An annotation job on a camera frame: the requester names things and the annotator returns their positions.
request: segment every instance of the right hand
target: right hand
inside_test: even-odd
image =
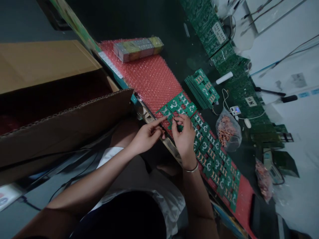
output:
[[[186,170],[192,170],[196,167],[196,156],[194,152],[194,139],[195,131],[193,124],[189,117],[183,114],[179,114],[179,117],[174,118],[178,121],[178,124],[184,126],[182,132],[178,132],[177,123],[173,120],[172,132],[173,138],[177,147],[177,150],[182,158],[183,168]]]

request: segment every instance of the cardboard box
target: cardboard box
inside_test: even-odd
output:
[[[60,156],[14,163],[78,149],[117,123],[131,111],[132,93],[119,90],[78,41],[0,44],[0,185]]]

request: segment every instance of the bracelet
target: bracelet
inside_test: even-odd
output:
[[[198,169],[198,162],[197,162],[196,167],[195,167],[193,170],[190,170],[190,171],[188,171],[188,170],[186,170],[186,169],[184,169],[184,170],[185,170],[185,172],[187,172],[187,173],[194,173],[197,169]]]

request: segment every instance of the white wall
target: white wall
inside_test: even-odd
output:
[[[234,14],[239,26],[245,15],[244,6]],[[239,45],[245,40],[241,36],[242,30],[234,38]],[[250,56],[252,61],[251,73],[254,73],[284,57],[301,43],[319,34],[319,1],[306,0],[270,28],[255,36],[253,46],[243,54]],[[276,68],[268,71],[263,77],[253,76],[256,86],[264,89],[279,91],[275,82],[280,80],[282,86],[291,78],[292,74],[302,72],[307,87],[319,87],[319,46],[312,50],[296,54],[283,61]],[[284,89],[285,93],[293,93],[303,89]],[[278,97],[262,94],[265,103],[271,103]],[[285,144],[285,151],[295,159],[300,178],[285,177],[286,184],[282,191],[286,196],[286,205],[279,203],[276,211],[286,220],[291,229],[309,234],[312,238],[319,238],[319,95],[314,95],[290,103],[273,104],[280,113],[295,142]]]

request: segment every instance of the dark table surface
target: dark table surface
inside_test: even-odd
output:
[[[209,63],[202,43],[200,42],[179,0],[129,1],[129,0],[66,0],[71,9],[86,27],[89,34],[97,42],[103,40],[132,39],[140,37],[159,37],[164,43],[161,56],[180,83],[188,75],[200,68],[204,70],[211,82],[220,75]],[[185,33],[184,23],[188,27],[190,37]],[[214,107],[216,113],[222,110],[223,97],[221,89],[216,87],[221,96],[219,105]],[[232,104],[231,96],[227,99]],[[210,110],[201,111],[214,133],[218,116]],[[250,140],[248,132],[242,131],[243,141],[236,152],[229,153],[240,172],[249,180],[261,205],[260,238],[277,238],[277,219],[273,200],[269,205],[262,199],[255,174],[256,148]]]

